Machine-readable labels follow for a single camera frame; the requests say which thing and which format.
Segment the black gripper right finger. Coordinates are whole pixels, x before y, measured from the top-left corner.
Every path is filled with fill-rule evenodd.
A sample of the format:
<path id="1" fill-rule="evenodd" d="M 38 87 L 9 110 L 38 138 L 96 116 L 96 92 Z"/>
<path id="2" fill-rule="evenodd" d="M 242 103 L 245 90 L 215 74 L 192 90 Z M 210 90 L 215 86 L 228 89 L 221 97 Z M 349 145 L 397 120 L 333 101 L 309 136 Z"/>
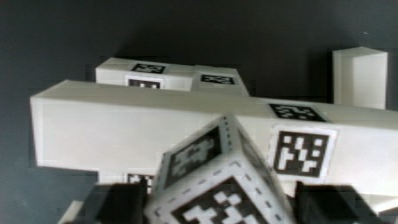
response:
<path id="1" fill-rule="evenodd" d="M 375 211 L 381 197 L 363 194 L 352 185 L 295 186 L 299 224 L 391 224 Z"/>

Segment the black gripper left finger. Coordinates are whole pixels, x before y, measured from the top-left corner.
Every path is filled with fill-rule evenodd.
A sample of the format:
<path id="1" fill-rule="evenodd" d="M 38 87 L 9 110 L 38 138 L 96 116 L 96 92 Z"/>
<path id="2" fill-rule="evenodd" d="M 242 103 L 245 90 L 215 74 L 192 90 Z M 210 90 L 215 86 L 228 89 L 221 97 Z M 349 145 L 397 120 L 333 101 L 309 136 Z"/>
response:
<path id="1" fill-rule="evenodd" d="M 148 190 L 141 183 L 96 185 L 59 224 L 144 224 Z"/>

